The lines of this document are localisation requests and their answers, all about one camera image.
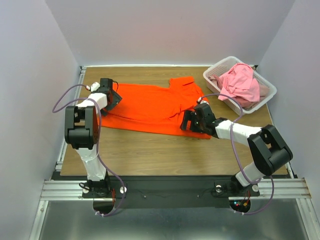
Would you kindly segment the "orange t shirt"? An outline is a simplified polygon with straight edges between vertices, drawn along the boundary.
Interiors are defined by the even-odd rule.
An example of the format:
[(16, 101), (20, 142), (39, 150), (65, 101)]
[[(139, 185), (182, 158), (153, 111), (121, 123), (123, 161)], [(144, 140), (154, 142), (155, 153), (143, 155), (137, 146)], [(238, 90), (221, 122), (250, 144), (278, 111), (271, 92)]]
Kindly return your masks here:
[(172, 78), (169, 87), (119, 83), (120, 103), (102, 117), (106, 128), (209, 140), (205, 133), (181, 130), (184, 112), (203, 96), (192, 76)]

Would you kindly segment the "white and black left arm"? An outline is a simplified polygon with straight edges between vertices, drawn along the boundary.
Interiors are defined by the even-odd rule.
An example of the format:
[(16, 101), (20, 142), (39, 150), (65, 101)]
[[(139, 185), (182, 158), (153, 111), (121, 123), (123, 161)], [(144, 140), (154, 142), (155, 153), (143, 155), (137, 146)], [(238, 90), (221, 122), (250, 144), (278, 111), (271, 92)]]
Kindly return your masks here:
[(87, 174), (87, 181), (79, 184), (84, 198), (115, 196), (108, 170), (99, 159), (98, 147), (102, 117), (122, 100), (114, 83), (110, 78), (101, 78), (86, 87), (90, 91), (87, 98), (65, 108), (64, 138), (80, 156)]

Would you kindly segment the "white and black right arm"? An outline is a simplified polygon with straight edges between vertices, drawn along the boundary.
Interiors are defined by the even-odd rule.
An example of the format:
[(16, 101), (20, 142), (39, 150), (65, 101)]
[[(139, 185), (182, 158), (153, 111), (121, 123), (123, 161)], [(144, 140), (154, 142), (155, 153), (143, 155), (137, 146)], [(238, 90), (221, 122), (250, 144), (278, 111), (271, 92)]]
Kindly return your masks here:
[(240, 167), (228, 183), (216, 184), (214, 188), (218, 196), (242, 195), (249, 186), (256, 185), (265, 176), (272, 176), (293, 159), (293, 152), (275, 126), (254, 127), (224, 117), (217, 118), (204, 101), (183, 112), (180, 129), (230, 140), (233, 148), (239, 143), (250, 149), (252, 162)]

